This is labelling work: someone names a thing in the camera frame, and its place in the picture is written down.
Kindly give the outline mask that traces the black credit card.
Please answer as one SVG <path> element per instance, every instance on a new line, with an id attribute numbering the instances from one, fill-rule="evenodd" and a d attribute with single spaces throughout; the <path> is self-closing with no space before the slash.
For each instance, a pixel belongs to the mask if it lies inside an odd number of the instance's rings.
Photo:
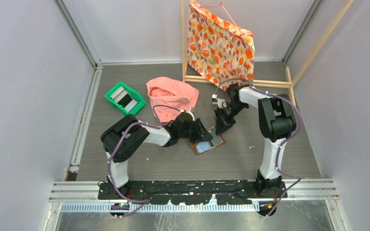
<path id="1" fill-rule="evenodd" d="M 225 143 L 225 141 L 223 140 L 223 138 L 221 136 L 213 134 L 212 139 L 210 140 L 210 143 L 211 143 L 212 147 L 216 147 L 216 146 L 219 146 L 219 145 Z"/>

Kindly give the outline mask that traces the brown leather card holder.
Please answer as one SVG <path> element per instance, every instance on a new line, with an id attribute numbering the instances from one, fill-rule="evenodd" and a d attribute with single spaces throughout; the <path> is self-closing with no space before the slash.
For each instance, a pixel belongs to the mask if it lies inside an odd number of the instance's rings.
<path id="1" fill-rule="evenodd" d="M 215 134 L 215 132 L 216 132 L 215 127 L 209 128 L 208 131 L 211 133 L 211 135 L 213 135 L 213 134 L 216 135 Z M 202 142 L 198 142 L 198 143 L 190 143 L 190 147 L 191 147 L 191 149 L 194 151 L 194 153 L 196 155 L 200 155 L 202 153 L 211 151 L 211 150 L 213 150 L 213 149 L 215 149 L 215 148 L 217 148 L 219 146 L 212 147 L 212 145 L 210 143 L 210 140 L 208 140 L 208 141 L 202 141 Z"/>

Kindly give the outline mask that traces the green card tray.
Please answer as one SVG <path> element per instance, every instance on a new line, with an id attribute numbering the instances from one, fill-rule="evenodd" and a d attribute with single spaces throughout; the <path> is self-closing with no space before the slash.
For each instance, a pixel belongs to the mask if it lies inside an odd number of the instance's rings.
<path id="1" fill-rule="evenodd" d="M 146 105 L 146 101 L 140 93 L 121 81 L 112 87 L 104 97 L 112 107 L 119 109 L 124 115 L 136 115 Z"/>

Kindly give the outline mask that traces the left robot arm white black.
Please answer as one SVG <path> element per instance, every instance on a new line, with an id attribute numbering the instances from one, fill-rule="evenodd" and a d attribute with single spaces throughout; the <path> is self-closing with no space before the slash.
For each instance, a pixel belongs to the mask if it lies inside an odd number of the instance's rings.
<path id="1" fill-rule="evenodd" d="M 143 143 L 170 147 L 180 139 L 198 144 L 212 140 L 213 136 L 190 112 L 181 112 L 176 119 L 161 126 L 150 125 L 128 114 L 108 128 L 100 141 L 107 155 L 110 193 L 117 199 L 128 195 L 128 160 Z"/>

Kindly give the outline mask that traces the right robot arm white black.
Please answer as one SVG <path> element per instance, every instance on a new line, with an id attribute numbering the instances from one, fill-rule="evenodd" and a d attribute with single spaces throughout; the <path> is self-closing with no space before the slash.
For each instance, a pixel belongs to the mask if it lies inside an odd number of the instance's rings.
<path id="1" fill-rule="evenodd" d="M 285 146 L 297 128 L 298 113 L 286 94 L 274 95 L 253 86 L 228 86 L 227 102 L 212 95 L 215 109 L 216 135 L 221 135 L 235 125 L 235 116 L 250 106 L 257 108 L 259 129 L 264 137 L 264 156 L 257 172 L 255 190 L 261 197 L 269 197 L 282 184 L 281 161 Z"/>

